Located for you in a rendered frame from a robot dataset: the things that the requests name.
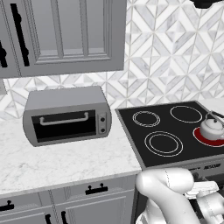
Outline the wide grey drawer front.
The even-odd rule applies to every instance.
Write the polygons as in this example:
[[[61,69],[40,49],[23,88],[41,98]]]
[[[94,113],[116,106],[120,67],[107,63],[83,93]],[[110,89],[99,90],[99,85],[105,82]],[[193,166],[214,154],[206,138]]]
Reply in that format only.
[[[110,178],[81,185],[69,186],[65,189],[66,200],[84,199],[90,196],[99,196],[106,193],[119,193],[127,190],[132,190],[135,188],[135,179],[135,175],[130,175],[126,177]],[[85,194],[85,191],[88,189],[88,186],[97,188],[100,186],[100,183],[103,183],[105,186],[108,187],[107,192],[99,192],[90,195]]]

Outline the grey toaster oven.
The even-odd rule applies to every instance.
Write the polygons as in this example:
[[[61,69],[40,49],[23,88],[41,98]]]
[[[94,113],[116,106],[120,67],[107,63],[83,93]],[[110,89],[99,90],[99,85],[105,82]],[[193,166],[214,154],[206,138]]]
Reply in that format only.
[[[32,124],[33,116],[87,110],[95,111],[95,136],[84,136],[42,143],[37,141],[35,130]],[[100,116],[106,116],[106,122],[101,122]],[[99,86],[31,91],[29,93],[23,114],[24,133],[28,141],[34,147],[106,137],[110,132],[111,124],[111,110],[102,88]],[[106,129],[106,132],[102,134],[100,132],[101,128]]]

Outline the grey base cupboard door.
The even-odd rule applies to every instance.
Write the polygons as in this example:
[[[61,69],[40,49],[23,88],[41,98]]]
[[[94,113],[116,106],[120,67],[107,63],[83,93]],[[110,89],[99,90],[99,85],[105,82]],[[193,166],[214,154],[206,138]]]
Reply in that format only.
[[[66,211],[68,224],[130,224],[132,192],[84,199],[56,205],[59,224],[61,212]]]
[[[28,211],[22,213],[11,213],[0,215],[0,224],[46,224],[45,216],[50,213],[41,211]]]

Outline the small grey drawer front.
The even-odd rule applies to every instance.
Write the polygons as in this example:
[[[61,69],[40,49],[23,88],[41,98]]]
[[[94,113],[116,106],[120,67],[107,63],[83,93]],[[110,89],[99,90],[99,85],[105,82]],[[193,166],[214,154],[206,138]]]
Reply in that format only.
[[[0,206],[7,204],[7,200],[11,200],[11,203],[15,205],[14,209],[9,211],[0,212],[0,214],[13,213],[16,211],[26,211],[32,208],[42,207],[40,196],[37,192],[29,193],[19,196],[13,196],[0,199]]]

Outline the narrow grey wall cupboard door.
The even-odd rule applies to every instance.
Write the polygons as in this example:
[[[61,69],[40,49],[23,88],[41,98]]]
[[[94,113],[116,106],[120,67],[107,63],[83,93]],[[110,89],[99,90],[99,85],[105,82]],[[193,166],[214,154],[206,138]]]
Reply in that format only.
[[[20,71],[3,0],[0,0],[0,41],[7,52],[6,61],[8,64],[7,67],[0,65],[0,78],[17,78],[20,76]]]

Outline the large grey wall cupboard door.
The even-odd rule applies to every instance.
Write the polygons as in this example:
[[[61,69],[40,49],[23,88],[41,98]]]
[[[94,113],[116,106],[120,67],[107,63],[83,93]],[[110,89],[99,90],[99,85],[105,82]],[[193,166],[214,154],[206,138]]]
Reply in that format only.
[[[25,66],[11,4],[22,18]],[[127,0],[3,0],[20,77],[119,71]]]

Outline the black stove with hob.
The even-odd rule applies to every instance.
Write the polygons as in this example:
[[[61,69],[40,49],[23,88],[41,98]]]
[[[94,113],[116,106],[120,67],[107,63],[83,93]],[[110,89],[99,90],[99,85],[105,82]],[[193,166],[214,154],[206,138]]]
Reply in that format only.
[[[224,190],[224,139],[210,141],[200,134],[208,112],[197,101],[116,111],[143,171],[183,168],[191,174],[197,172],[200,181],[215,181]],[[137,217],[147,200],[141,194]]]

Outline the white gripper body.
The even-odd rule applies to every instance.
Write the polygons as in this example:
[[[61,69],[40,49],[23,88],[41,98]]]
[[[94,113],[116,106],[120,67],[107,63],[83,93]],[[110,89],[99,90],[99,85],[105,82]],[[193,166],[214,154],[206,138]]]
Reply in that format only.
[[[186,192],[185,196],[189,200],[195,200],[197,195],[202,196],[219,191],[219,187],[215,181],[195,182],[191,191]]]

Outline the black glass toaster oven door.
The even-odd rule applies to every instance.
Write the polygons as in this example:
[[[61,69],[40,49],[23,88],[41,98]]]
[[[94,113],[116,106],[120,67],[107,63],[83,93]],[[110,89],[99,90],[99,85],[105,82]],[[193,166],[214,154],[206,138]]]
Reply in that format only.
[[[86,120],[85,122],[72,122],[49,126],[42,126],[39,122],[39,118],[42,116],[45,118],[46,122],[52,122],[82,118],[85,112],[88,112],[88,120]],[[35,130],[36,138],[39,143],[96,135],[94,110],[59,113],[51,115],[37,115],[33,116],[31,119]]]

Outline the black range hood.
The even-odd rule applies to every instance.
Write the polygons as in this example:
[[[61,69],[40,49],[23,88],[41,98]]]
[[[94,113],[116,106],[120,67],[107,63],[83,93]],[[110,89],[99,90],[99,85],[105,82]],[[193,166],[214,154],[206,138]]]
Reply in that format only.
[[[214,3],[222,2],[223,0],[191,0],[194,4],[194,6],[197,9],[208,9],[210,8]]]

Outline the white kettle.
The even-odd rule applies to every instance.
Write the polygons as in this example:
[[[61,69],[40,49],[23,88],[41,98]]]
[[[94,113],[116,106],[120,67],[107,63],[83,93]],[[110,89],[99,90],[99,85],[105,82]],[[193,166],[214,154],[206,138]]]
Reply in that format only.
[[[224,139],[224,124],[218,121],[216,118],[209,119],[209,115],[224,118],[224,115],[211,110],[206,114],[205,120],[201,123],[199,127],[200,134],[205,139],[210,141]]]

